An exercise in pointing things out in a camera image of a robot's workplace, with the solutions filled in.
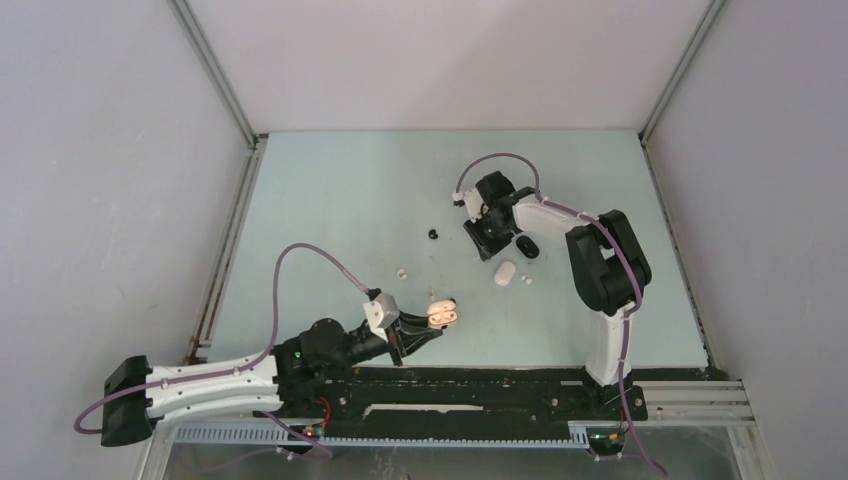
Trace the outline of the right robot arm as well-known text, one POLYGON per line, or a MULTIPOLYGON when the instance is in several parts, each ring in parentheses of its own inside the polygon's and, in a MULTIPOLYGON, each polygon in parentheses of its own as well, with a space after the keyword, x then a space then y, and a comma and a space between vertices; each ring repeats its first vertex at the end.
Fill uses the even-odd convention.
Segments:
POLYGON ((585 411, 606 418, 622 403, 615 385, 629 371, 630 320, 641 307, 652 272, 627 216, 573 210, 532 187, 516 189, 501 172, 484 176, 470 190, 456 190, 463 228, 481 260, 488 261, 521 234, 541 235, 568 251, 579 298, 592 312, 592 348, 585 369, 594 383, 581 392, 585 411))

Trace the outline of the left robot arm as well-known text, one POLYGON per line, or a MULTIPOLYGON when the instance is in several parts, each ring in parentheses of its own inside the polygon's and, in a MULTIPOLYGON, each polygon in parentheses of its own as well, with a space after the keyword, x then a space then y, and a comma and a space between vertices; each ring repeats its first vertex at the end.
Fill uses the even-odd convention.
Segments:
POLYGON ((454 310, 430 310, 426 316, 401 313, 380 336, 368 323, 347 331, 324 318, 275 345, 268 355, 178 367, 152 366, 144 355, 129 357, 104 383, 100 444, 132 445, 159 426, 204 416, 281 408, 304 416, 328 377, 384 354, 401 364, 457 319, 454 310))

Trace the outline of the pink earbud charging case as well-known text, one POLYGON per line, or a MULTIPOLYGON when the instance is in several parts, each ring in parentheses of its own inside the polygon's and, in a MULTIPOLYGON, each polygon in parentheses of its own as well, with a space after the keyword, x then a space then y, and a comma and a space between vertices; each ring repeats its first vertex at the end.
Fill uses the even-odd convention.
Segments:
POLYGON ((431 303, 427 308, 428 327, 444 330, 457 323, 459 315, 457 304, 453 299, 431 303))

